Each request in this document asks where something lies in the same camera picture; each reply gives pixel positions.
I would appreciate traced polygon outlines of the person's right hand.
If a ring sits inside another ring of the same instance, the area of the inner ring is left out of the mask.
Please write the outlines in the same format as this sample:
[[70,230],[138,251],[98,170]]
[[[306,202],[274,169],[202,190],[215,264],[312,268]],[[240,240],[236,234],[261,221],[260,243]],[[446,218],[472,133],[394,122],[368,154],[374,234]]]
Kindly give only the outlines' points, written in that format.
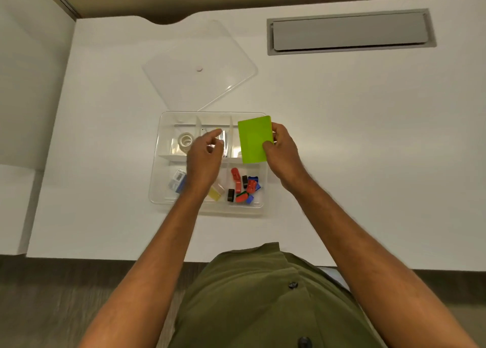
[[267,159],[268,165],[275,176],[280,179],[283,187],[295,194],[302,191],[311,177],[305,169],[297,145],[286,127],[272,122],[272,130],[276,149],[271,159]]

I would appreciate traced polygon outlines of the person's left hand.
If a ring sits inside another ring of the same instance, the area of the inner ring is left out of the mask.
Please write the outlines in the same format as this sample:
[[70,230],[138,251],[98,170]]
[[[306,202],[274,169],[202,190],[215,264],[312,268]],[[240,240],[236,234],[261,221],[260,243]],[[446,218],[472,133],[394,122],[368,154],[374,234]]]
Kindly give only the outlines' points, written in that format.
[[193,141],[187,154],[187,179],[184,190],[191,195],[205,198],[219,175],[222,155],[209,154],[208,143],[212,139],[218,139],[221,132],[220,128],[208,131]]

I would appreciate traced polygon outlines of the green sticky note pad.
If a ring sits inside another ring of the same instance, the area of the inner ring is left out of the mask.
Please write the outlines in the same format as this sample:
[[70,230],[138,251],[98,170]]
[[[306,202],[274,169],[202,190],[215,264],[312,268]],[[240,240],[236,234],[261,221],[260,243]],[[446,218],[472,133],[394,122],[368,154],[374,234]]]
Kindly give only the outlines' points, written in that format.
[[241,159],[244,164],[266,162],[267,157],[263,143],[273,140],[272,121],[270,116],[262,116],[238,122]]

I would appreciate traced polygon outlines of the person's right forearm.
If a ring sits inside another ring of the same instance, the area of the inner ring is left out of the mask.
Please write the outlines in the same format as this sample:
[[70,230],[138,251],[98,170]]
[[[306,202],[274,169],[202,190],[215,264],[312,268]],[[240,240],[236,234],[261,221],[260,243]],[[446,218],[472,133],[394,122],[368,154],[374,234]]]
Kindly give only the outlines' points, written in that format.
[[391,348],[478,348],[450,310],[306,172],[282,178],[369,320]]

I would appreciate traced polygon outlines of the person's left forearm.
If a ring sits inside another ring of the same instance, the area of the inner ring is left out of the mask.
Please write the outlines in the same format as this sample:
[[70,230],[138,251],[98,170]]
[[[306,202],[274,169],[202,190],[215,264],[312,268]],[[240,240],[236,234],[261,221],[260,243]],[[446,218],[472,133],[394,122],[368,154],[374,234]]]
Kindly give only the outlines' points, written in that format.
[[78,348],[155,348],[208,190],[186,186]]

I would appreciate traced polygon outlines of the pile of colourful binder clips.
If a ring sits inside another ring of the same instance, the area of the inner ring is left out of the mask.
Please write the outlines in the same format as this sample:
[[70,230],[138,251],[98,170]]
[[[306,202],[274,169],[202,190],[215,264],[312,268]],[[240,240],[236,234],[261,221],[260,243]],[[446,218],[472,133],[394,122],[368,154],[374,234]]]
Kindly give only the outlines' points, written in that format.
[[236,167],[230,169],[230,176],[227,202],[246,205],[256,204],[256,194],[261,190],[259,177],[242,175]]

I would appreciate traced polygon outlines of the clear plastic organizer tray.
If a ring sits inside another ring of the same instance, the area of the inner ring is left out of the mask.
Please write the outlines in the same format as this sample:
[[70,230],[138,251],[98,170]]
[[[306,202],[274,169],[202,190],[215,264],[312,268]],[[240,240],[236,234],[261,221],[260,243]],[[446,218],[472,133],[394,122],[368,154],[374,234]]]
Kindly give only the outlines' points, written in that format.
[[[151,172],[149,200],[167,210],[174,204],[179,194],[169,189],[168,184],[177,169],[187,173],[187,152],[180,150],[178,137],[189,132],[194,140],[208,131],[227,130],[229,133],[228,157],[222,158],[216,184],[225,189],[219,201],[206,196],[200,212],[208,215],[256,217],[264,213],[265,191],[268,166],[266,162],[244,164],[241,159],[238,122],[264,116],[257,112],[164,112],[159,120],[158,136]],[[236,204],[227,202],[230,187],[230,169],[236,167],[242,175],[259,177],[261,190],[256,194],[256,204]]]

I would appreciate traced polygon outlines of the blue and white small box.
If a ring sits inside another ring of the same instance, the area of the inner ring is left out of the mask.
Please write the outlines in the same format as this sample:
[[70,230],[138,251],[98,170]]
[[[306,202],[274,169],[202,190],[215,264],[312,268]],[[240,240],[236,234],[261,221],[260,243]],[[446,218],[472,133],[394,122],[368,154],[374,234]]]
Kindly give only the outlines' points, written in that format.
[[185,185],[186,177],[187,174],[184,170],[177,169],[169,181],[169,189],[177,194],[181,193]]

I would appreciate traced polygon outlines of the clear plastic tray lid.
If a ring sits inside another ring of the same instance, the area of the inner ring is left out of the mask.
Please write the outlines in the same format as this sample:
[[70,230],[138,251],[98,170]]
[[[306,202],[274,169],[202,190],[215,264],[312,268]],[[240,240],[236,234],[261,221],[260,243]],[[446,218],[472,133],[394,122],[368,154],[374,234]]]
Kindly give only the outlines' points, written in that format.
[[256,76],[252,62],[228,30],[206,22],[152,57],[143,71],[169,111],[195,112]]

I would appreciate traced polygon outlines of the olive green shirt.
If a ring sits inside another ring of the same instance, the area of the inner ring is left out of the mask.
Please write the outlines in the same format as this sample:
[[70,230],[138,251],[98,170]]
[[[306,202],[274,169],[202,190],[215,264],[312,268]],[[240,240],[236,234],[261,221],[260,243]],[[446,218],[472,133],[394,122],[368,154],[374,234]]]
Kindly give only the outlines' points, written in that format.
[[337,270],[273,242],[221,253],[204,268],[168,348],[297,348],[300,337],[313,348],[387,348]]

